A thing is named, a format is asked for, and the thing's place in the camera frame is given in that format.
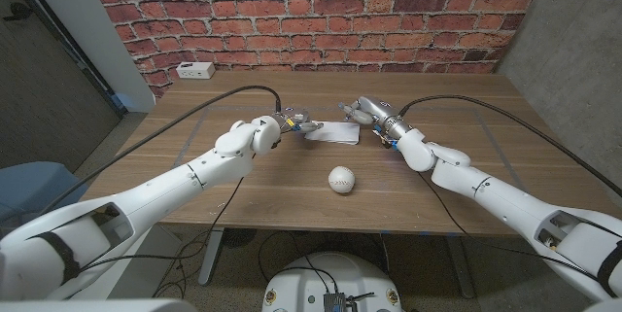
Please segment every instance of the baseball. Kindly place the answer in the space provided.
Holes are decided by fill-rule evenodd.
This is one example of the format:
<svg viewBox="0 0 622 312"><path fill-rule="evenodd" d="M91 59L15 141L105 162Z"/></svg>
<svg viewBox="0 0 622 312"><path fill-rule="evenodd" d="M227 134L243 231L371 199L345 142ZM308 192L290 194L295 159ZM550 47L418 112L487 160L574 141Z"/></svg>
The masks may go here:
<svg viewBox="0 0 622 312"><path fill-rule="evenodd" d="M337 166L330 171L328 183L333 191L347 193L354 186L354 173L347 167Z"/></svg>

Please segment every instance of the blue chair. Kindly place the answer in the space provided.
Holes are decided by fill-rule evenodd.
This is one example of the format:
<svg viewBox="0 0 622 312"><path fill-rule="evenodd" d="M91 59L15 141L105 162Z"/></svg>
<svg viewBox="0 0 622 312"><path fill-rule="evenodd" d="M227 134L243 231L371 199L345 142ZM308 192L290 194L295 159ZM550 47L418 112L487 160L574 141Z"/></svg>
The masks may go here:
<svg viewBox="0 0 622 312"><path fill-rule="evenodd" d="M18 227L34 219L57 196L80 181L57 162L27 162L0 169L0 224ZM86 192L82 185L54 209L77 202Z"/></svg>

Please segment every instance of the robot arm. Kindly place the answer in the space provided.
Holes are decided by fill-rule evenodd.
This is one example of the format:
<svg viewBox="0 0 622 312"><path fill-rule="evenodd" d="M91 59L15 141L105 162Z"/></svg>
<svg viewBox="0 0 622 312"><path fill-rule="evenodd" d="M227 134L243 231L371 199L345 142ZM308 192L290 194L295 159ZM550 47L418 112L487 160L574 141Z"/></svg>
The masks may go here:
<svg viewBox="0 0 622 312"><path fill-rule="evenodd" d="M236 122L214 149L131 190L65 206L0 241L0 299L63 299L95 281L152 225L204 190L238 180L290 130L320 128L306 113Z"/></svg>
<svg viewBox="0 0 622 312"><path fill-rule="evenodd" d="M595 211L548 204L470 166L465 153L424 142L418 129L377 98L360 97L352 106L340 106L348 118L374 123L374 132L385 147L400 151L411 169L433 169L435 184L476 201L523 236L538 254L594 277L545 261L575 288L595 300L622 296L622 221Z"/></svg>

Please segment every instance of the brick wall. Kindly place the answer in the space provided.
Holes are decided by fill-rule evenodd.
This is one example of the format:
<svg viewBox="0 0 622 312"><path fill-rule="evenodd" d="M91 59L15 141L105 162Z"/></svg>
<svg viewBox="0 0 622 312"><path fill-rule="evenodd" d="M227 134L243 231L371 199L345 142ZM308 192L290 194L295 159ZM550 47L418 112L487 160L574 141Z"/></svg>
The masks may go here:
<svg viewBox="0 0 622 312"><path fill-rule="evenodd" d="M489 73L532 0L101 0L157 96L219 70Z"/></svg>

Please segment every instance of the small white box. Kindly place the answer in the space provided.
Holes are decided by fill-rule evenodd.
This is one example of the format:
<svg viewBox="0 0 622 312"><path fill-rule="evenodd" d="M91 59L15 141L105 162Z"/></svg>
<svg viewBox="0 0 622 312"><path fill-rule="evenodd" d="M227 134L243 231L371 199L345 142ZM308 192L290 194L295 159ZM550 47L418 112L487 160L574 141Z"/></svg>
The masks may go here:
<svg viewBox="0 0 622 312"><path fill-rule="evenodd" d="M177 66L177 74L183 79L209 79L215 71L212 62L182 62Z"/></svg>

